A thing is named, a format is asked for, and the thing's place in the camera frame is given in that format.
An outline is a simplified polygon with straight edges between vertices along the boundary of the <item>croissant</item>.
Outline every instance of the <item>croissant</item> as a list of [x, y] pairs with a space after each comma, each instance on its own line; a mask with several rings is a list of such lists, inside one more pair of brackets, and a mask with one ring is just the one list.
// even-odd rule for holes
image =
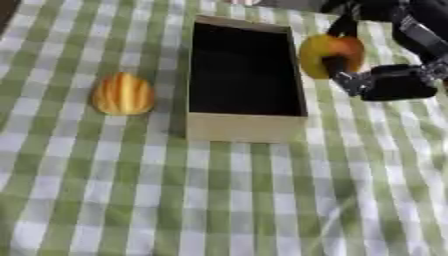
[[120, 72], [95, 87], [92, 104], [109, 115], [142, 114], [154, 106], [154, 88], [143, 79]]

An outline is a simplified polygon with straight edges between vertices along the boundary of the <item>green checkered tablecloth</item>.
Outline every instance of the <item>green checkered tablecloth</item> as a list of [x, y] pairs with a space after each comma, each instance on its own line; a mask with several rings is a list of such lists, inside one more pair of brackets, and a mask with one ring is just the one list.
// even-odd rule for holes
[[[335, 18], [206, 0], [24, 0], [0, 41], [0, 255], [447, 255], [448, 99], [365, 103], [303, 77], [292, 144], [186, 141], [195, 14], [291, 24]], [[364, 68], [415, 62], [364, 23]], [[149, 115], [88, 95], [128, 71]]]

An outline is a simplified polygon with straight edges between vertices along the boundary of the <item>open box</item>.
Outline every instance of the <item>open box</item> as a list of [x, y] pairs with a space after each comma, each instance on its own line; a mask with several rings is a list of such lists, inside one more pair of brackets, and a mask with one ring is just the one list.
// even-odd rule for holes
[[307, 117], [290, 27], [197, 16], [187, 138], [289, 142]]

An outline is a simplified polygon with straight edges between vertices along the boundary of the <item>apple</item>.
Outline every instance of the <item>apple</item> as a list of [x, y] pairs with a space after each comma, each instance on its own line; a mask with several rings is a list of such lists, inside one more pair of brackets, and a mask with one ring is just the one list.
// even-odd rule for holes
[[322, 58], [337, 55], [347, 57], [346, 71], [357, 72], [364, 61], [364, 46], [356, 37], [322, 34], [307, 38], [299, 49], [300, 65], [303, 71], [314, 79], [329, 78]]
[[109, 115], [137, 115], [154, 107], [154, 88], [145, 80], [120, 72], [94, 88], [92, 104]]

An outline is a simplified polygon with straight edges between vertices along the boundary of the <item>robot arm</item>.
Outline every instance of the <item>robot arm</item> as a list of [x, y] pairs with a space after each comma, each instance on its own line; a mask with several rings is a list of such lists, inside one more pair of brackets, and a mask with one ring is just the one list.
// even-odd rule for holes
[[328, 11], [339, 5], [345, 6], [344, 14], [333, 23], [327, 35], [357, 37], [358, 20], [388, 21], [393, 25], [393, 38], [422, 60], [421, 65], [384, 65], [356, 73], [347, 70], [349, 60], [346, 56], [322, 56], [321, 64], [328, 77], [350, 96], [359, 95], [366, 101], [428, 98], [437, 93], [434, 80], [448, 79], [448, 43], [445, 41], [448, 33], [441, 25], [445, 21], [444, 24], [448, 24], [448, 2], [330, 0], [322, 10]]

